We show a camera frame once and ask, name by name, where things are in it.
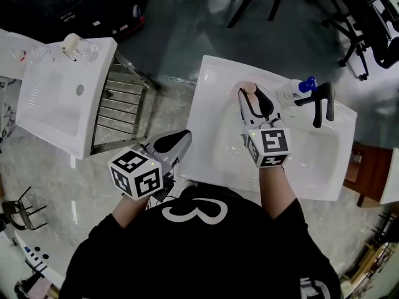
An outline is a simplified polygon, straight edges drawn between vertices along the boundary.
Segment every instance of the black t-shirt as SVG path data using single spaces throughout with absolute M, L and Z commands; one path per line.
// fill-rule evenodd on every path
M 125 229 L 112 215 L 72 257 L 60 298 L 340 298 L 295 200 L 277 219 L 229 189 L 190 187 Z

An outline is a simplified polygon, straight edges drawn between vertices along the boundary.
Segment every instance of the white sink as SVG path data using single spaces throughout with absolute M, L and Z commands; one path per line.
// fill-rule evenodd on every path
M 243 145 L 243 121 L 234 86 L 252 81 L 273 92 L 287 79 L 248 65 L 205 56 L 199 73 L 187 128 L 193 142 L 179 167 L 182 177 L 259 192 L 259 175 Z M 335 120 L 316 129 L 314 104 L 283 111 L 291 129 L 292 154 L 286 165 L 297 197 L 336 200 L 344 181 L 357 114 L 335 102 Z
M 79 159 L 90 155 L 97 110 L 117 47 L 112 38 L 93 41 L 100 46 L 93 62 L 52 60 L 47 54 L 40 63 L 29 63 L 17 108 L 19 126 Z

